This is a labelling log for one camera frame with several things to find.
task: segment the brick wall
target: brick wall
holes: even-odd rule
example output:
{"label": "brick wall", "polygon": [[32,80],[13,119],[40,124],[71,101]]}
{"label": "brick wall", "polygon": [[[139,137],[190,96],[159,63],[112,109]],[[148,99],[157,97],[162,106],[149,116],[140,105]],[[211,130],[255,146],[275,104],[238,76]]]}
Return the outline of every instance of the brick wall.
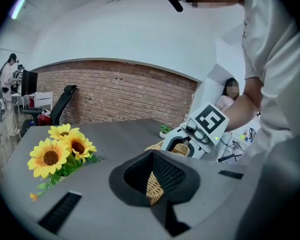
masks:
{"label": "brick wall", "polygon": [[60,122],[70,124],[156,119],[171,127],[187,117],[197,83],[164,70],[113,61],[74,61],[37,69],[37,91],[53,92],[53,105],[67,85],[77,92]]}

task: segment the small green plant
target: small green plant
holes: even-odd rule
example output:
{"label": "small green plant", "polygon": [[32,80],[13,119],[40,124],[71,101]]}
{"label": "small green plant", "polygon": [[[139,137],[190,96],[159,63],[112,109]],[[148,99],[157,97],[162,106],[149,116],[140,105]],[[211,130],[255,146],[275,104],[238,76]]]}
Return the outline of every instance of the small green plant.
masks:
{"label": "small green plant", "polygon": [[170,127],[168,125],[162,124],[160,125],[160,128],[163,134],[167,134],[170,132]]}

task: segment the ceiling light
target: ceiling light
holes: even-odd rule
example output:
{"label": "ceiling light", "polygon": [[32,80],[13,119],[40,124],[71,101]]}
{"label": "ceiling light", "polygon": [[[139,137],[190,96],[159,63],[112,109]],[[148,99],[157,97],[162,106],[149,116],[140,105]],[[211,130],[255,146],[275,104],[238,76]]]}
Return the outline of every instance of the ceiling light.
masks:
{"label": "ceiling light", "polygon": [[26,0],[17,0],[15,5],[12,8],[12,14],[11,14],[11,19],[15,20],[22,8],[22,5],[24,4]]}

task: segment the white shirt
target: white shirt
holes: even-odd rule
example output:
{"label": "white shirt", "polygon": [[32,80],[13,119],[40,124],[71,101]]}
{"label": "white shirt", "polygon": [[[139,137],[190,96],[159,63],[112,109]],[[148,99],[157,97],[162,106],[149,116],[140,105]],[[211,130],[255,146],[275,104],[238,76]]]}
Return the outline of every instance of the white shirt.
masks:
{"label": "white shirt", "polygon": [[244,13],[245,79],[258,77],[264,84],[261,128],[239,160],[247,165],[252,156],[292,137],[278,96],[300,71],[300,30],[280,0],[244,0]]}
{"label": "white shirt", "polygon": [[226,95],[222,95],[218,101],[216,102],[215,106],[220,108],[220,110],[222,112],[224,112],[225,110],[227,110],[227,108],[229,108],[235,101],[230,98],[229,96]]}
{"label": "white shirt", "polygon": [[2,69],[0,81],[1,81],[1,87],[7,87],[9,90],[4,93],[2,92],[2,97],[5,101],[12,102],[12,96],[11,96],[11,79],[13,78],[12,75],[11,66],[9,63],[5,64],[5,66]]}

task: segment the pink shirt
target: pink shirt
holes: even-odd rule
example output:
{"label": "pink shirt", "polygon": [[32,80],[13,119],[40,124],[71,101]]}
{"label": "pink shirt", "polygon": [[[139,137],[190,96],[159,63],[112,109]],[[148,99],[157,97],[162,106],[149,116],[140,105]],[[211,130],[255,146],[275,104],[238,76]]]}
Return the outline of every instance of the pink shirt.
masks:
{"label": "pink shirt", "polygon": [[218,101],[216,102],[215,106],[220,109],[222,112],[227,110],[235,101],[230,98],[229,96],[222,95]]}

